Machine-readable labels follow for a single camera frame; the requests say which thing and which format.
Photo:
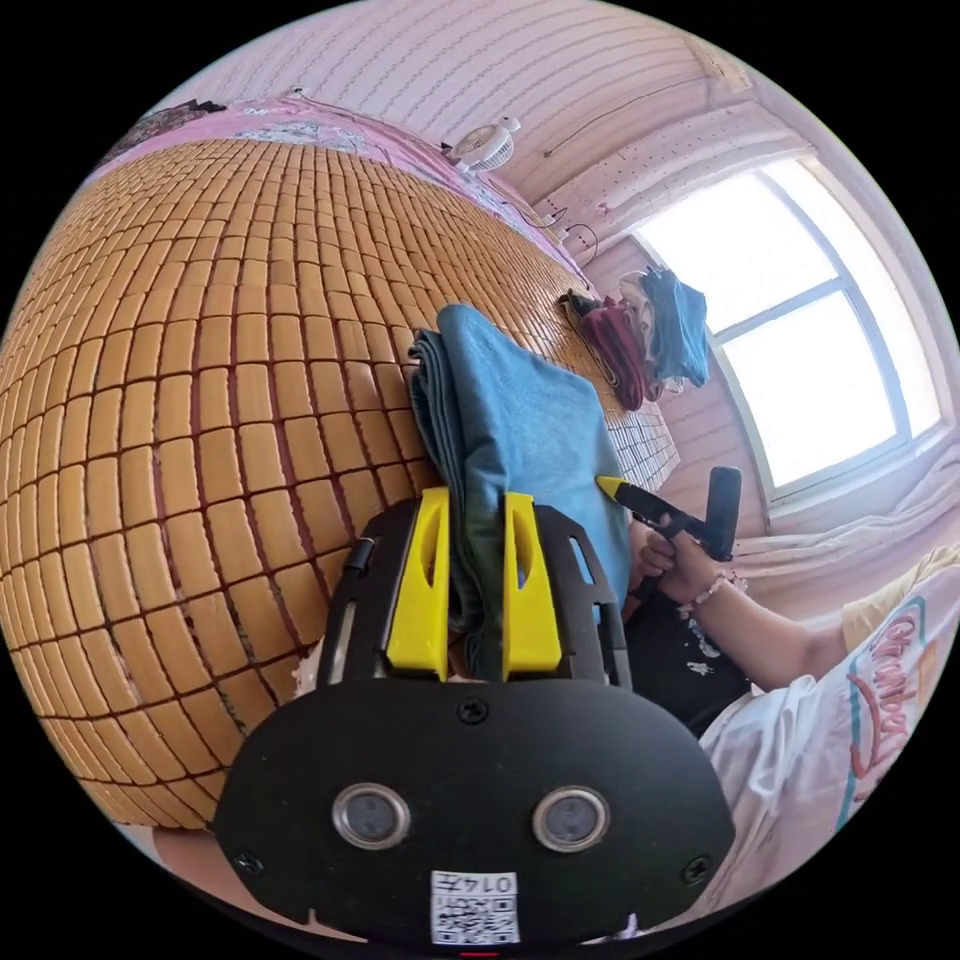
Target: bed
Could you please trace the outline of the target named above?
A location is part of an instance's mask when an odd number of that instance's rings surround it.
[[[556,307],[589,285],[495,178],[298,98],[160,126],[84,183],[0,349],[0,620],[103,812],[201,828],[351,539],[434,482],[405,378],[439,308],[590,379],[629,479],[677,457],[655,405],[618,406]]]

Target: white desk fan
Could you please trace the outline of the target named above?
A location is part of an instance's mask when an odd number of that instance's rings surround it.
[[[496,123],[472,130],[455,147],[444,150],[444,153],[464,173],[495,170],[513,156],[513,137],[510,134],[519,129],[519,120],[501,117]]]

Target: pink blanket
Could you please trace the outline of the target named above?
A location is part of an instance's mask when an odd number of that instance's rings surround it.
[[[463,174],[443,157],[439,146],[412,133],[372,117],[301,97],[239,100],[226,110],[206,114],[175,130],[151,137],[99,167],[86,182],[91,183],[123,164],[166,147],[222,139],[298,143],[341,150],[390,164],[483,207],[579,277],[589,288],[580,268],[567,251],[554,242],[552,235],[527,223],[527,220],[536,220],[536,214],[527,203],[492,175]]]

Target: blue towel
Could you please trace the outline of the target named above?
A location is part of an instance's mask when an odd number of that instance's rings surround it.
[[[657,380],[686,377],[702,387],[707,372],[707,299],[670,270],[651,268],[641,278],[653,307],[650,345]]]
[[[619,476],[592,384],[517,346],[472,307],[444,307],[439,333],[410,356],[412,407],[427,453],[450,488],[451,626],[467,636],[479,679],[501,667],[503,518],[507,492],[532,496],[579,523],[620,599],[630,551],[624,511],[596,485]]]

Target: yellow tool tip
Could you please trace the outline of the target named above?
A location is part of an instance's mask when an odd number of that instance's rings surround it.
[[[617,491],[622,484],[623,480],[621,480],[620,477],[597,477],[597,486],[610,497],[611,500],[616,500]]]

